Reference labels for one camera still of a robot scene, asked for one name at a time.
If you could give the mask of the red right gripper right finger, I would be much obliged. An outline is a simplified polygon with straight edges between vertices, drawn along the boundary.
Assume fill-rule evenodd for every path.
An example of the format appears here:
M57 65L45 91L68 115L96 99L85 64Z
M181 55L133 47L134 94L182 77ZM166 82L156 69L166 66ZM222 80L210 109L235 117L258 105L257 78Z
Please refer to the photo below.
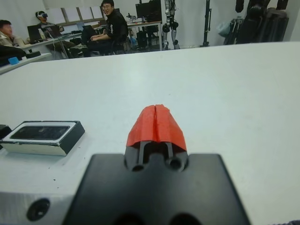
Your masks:
M166 146L166 165L173 171L182 172L188 161L184 134L164 105L155 105L157 140Z

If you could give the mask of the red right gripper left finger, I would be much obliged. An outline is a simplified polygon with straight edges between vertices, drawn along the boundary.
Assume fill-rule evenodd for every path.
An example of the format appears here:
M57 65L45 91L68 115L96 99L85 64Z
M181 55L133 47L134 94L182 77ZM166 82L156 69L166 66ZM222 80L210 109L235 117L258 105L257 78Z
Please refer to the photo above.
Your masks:
M154 120L155 106L150 105L145 107L128 134L125 163L127 169L130 171L139 171L144 167L145 147L148 143L156 139Z

